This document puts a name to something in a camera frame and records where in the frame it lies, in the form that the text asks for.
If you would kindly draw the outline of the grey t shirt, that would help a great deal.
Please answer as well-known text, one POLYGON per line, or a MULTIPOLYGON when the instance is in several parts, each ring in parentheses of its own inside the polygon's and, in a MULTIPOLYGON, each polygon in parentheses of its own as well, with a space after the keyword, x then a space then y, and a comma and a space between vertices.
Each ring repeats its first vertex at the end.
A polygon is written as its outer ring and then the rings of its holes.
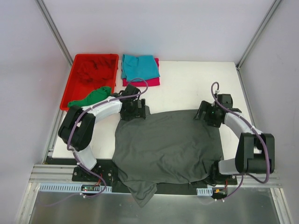
POLYGON ((157 184, 203 180, 212 164, 223 159, 219 130, 195 120, 195 114, 160 112, 118 123, 112 160, 140 207, 156 193, 157 184))

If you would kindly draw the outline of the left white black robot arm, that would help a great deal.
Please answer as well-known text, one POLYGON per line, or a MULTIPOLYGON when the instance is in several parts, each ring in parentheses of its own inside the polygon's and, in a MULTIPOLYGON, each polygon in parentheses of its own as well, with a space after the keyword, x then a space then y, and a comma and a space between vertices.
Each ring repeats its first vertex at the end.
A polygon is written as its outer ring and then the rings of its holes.
POLYGON ((73 105, 69 108, 58 136, 67 145, 67 150, 73 153, 77 164, 84 168, 82 175, 86 180, 93 182, 99 176, 95 168, 97 160, 90 146, 95 124, 113 114, 120 114, 124 121, 145 119, 145 99, 140 99, 145 92, 128 84, 126 89, 98 103, 85 107, 73 105))

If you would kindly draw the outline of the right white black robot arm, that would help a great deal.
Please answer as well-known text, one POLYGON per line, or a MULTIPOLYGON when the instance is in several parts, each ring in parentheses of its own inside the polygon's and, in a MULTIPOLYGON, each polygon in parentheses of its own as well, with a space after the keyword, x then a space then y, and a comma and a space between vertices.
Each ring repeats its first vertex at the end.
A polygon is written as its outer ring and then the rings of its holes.
POLYGON ((211 181, 221 184, 227 175, 266 174, 266 179, 275 170, 275 138, 250 124, 242 111, 233 107, 229 94, 213 94, 215 101, 202 101, 194 117, 208 126, 219 128, 226 125, 239 139, 235 158, 216 161, 210 172, 211 181))

